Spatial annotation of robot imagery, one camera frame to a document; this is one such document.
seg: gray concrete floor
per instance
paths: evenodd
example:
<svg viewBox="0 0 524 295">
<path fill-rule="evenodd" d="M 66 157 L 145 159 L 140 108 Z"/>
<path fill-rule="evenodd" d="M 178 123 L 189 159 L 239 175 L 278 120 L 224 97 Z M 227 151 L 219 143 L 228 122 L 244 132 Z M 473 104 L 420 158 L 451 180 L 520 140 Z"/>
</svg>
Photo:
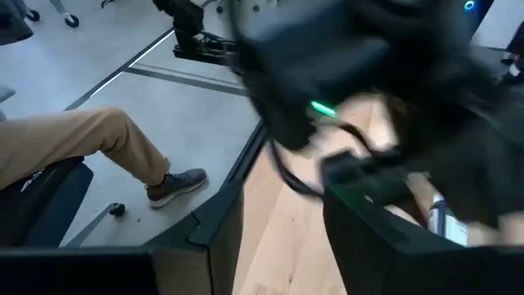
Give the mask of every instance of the gray concrete floor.
<svg viewBox="0 0 524 295">
<path fill-rule="evenodd" d="M 0 47 L 0 84 L 16 90 L 0 106 L 8 118 L 66 109 L 171 26 L 150 1 L 118 0 L 103 10 L 98 1 L 64 1 L 80 19 L 77 29 L 67 27 L 49 2 L 28 4 L 42 17 L 30 24 L 34 36 Z M 221 34 L 215 6 L 206 8 L 206 26 Z M 133 67 L 242 89 L 226 67 L 176 59 L 175 44 L 169 36 Z M 209 182 L 152 210 L 143 184 L 101 153 L 87 157 L 94 179 L 63 243 L 111 202 L 125 204 L 126 215 L 105 218 L 83 246 L 136 246 L 169 228 L 218 192 L 259 120 L 244 96 L 131 73 L 113 79 L 79 109 L 100 106 L 126 111 L 170 159 L 172 172 L 202 167 Z"/>
</svg>

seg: khaki pants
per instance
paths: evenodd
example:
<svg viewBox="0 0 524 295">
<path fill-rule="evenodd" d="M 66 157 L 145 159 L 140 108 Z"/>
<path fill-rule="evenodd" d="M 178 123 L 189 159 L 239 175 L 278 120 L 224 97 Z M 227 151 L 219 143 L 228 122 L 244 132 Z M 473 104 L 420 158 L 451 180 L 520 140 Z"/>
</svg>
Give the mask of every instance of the khaki pants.
<svg viewBox="0 0 524 295">
<path fill-rule="evenodd" d="M 0 122 L 0 189 L 53 162 L 97 151 L 144 184 L 160 184 L 169 170 L 169 161 L 123 111 L 64 111 Z"/>
</svg>

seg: green led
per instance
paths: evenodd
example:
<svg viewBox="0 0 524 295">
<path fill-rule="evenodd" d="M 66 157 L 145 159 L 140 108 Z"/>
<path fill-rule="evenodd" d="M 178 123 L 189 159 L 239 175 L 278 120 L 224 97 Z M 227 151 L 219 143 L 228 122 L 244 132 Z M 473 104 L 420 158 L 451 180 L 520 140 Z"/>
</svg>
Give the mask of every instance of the green led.
<svg viewBox="0 0 524 295">
<path fill-rule="evenodd" d="M 328 115 L 328 116 L 336 116 L 337 114 L 335 113 L 335 110 L 333 109 L 330 109 L 329 107 L 325 107 L 323 105 L 321 105 L 320 103 L 318 102 L 311 102 L 311 106 L 317 110 L 317 111 L 320 111 L 321 113 L 323 113 L 324 115 Z"/>
</svg>

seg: gray sneaker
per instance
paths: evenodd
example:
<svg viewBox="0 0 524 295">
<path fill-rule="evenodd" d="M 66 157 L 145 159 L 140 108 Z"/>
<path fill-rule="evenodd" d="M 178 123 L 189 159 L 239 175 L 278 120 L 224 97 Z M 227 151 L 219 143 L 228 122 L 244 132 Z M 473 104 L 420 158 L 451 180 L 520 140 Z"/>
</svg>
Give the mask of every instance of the gray sneaker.
<svg viewBox="0 0 524 295">
<path fill-rule="evenodd" d="M 206 172 L 203 169 L 191 169 L 181 174 L 166 174 L 161 185 L 146 187 L 149 206 L 163 207 L 179 194 L 200 188 L 206 179 Z"/>
</svg>

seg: black office chair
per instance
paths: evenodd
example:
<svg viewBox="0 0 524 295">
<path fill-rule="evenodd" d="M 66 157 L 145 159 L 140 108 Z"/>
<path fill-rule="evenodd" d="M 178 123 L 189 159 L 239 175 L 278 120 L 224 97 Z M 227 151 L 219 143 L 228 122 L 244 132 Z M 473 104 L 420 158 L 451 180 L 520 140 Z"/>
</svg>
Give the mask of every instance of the black office chair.
<svg viewBox="0 0 524 295">
<path fill-rule="evenodd" d="M 83 160 L 59 161 L 0 191 L 0 247 L 60 245 L 93 179 Z M 124 211 L 123 204 L 109 204 L 66 246 L 78 247 L 107 213 Z"/>
</svg>

